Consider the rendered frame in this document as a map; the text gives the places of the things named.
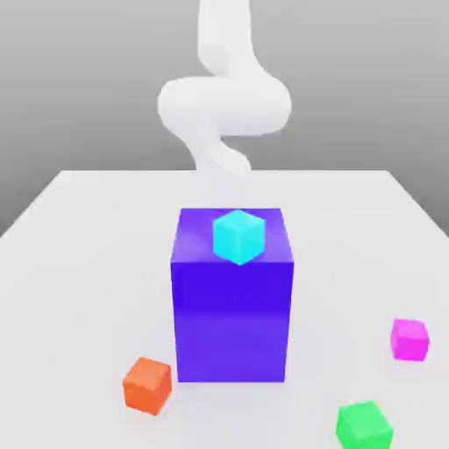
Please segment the small cyan cube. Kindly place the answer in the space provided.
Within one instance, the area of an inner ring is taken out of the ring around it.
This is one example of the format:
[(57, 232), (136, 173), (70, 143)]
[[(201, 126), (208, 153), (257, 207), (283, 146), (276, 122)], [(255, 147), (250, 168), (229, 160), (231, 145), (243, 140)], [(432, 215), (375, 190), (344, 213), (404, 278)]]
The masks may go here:
[(265, 250), (266, 220), (243, 210), (215, 219), (212, 233), (213, 253), (236, 265), (245, 265)]

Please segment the small orange cube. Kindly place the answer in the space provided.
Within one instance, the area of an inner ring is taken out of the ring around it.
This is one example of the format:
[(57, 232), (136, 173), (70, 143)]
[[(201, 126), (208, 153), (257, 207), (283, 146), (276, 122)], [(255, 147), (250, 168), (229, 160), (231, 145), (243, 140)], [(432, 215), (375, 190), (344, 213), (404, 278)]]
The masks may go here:
[(157, 416), (172, 391), (172, 371), (168, 364), (138, 358), (123, 379), (125, 405)]

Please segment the small magenta cube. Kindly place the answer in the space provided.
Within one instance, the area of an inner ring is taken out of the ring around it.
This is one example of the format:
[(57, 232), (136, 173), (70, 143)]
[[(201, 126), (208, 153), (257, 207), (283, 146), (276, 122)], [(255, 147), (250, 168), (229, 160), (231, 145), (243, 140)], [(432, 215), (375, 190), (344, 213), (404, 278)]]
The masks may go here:
[(390, 347), (396, 360), (424, 361), (430, 337), (422, 321), (395, 318), (390, 333)]

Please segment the small green cube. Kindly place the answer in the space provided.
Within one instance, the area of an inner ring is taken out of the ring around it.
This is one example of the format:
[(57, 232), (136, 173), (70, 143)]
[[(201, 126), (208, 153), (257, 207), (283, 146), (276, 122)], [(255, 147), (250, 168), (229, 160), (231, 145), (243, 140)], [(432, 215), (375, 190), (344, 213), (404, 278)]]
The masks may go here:
[(339, 407), (335, 432), (342, 449), (390, 449), (394, 433), (374, 401)]

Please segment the large purple box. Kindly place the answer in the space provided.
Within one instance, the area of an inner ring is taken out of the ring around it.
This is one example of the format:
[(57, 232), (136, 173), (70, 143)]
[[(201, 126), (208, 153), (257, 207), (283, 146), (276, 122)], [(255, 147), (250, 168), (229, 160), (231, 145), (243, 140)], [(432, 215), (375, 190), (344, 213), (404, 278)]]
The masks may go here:
[(263, 254), (239, 266), (213, 252), (212, 223), (227, 209), (183, 208), (170, 260), (180, 382), (285, 379), (294, 258), (282, 211), (266, 222)]

